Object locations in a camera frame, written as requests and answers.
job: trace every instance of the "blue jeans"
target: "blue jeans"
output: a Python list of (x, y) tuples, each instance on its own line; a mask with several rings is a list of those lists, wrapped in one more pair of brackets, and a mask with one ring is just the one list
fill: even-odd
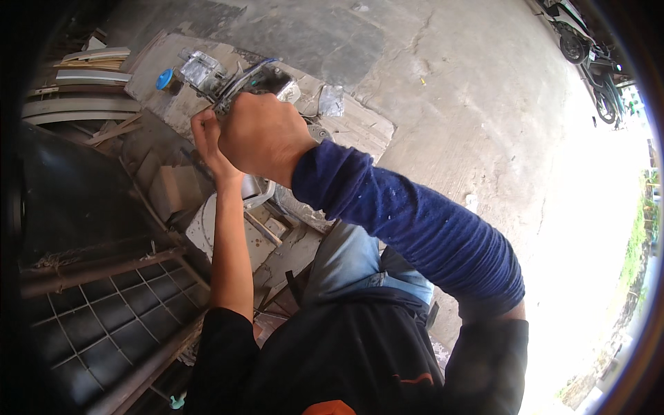
[(361, 226), (338, 222), (313, 259), (303, 305), (371, 287), (398, 288), (429, 304), (434, 285), (391, 247), (378, 253), (378, 238)]

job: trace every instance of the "person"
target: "person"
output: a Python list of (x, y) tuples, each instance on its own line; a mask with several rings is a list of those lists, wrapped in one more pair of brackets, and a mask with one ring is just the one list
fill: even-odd
[[(187, 414), (516, 414), (527, 363), (521, 268), (476, 214), (368, 154), (310, 136), (294, 106), (240, 94), (191, 120), (214, 173), (210, 279)], [(313, 260), (301, 309), (259, 349), (244, 240), (244, 173), (341, 221)], [(387, 245), (382, 255), (378, 240)], [(425, 323), (433, 284), (462, 318), (445, 376)]]

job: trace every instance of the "wire mesh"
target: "wire mesh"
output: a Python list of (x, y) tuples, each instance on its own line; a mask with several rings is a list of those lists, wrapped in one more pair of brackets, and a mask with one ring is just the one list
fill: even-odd
[(191, 322), (207, 297), (169, 260), (36, 297), (28, 312), (43, 357), (84, 406)]

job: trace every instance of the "blue cap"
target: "blue cap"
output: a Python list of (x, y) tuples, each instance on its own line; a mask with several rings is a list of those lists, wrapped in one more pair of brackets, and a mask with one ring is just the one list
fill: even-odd
[(173, 77), (173, 69), (170, 68), (166, 69), (157, 78), (157, 83), (155, 84), (155, 86), (157, 87), (158, 90), (164, 89), (164, 87), (166, 87), (166, 85), (168, 85), (168, 83), (171, 81), (172, 77)]

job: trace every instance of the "scooter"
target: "scooter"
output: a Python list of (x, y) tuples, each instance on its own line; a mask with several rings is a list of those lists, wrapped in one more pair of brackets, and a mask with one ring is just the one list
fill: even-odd
[(607, 124), (616, 123), (618, 128), (625, 114), (625, 106), (614, 84), (613, 73), (621, 66), (611, 59), (611, 50), (599, 45), (586, 26), (581, 14), (568, 1), (550, 2), (540, 0), (546, 17), (560, 35), (560, 51), (567, 61), (579, 65), (593, 88), (597, 113)]

